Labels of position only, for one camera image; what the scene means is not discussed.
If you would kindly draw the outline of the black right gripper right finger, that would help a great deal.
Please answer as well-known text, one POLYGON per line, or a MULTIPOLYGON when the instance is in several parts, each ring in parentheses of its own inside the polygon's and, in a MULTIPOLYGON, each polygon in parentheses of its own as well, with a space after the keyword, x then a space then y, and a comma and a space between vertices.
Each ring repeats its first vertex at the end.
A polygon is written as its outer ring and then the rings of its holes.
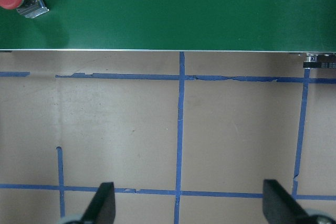
POLYGON ((271 224, 318 223, 310 216, 275 179, 263 181, 263 214, 271 224))

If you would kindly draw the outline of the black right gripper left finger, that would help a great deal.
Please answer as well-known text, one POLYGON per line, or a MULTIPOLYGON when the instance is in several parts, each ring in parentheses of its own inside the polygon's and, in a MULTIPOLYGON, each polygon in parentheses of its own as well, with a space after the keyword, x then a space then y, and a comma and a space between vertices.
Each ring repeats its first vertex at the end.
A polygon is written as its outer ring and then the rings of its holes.
POLYGON ((100 184, 80 222, 113 224, 116 216, 115 203, 114 183, 100 184))

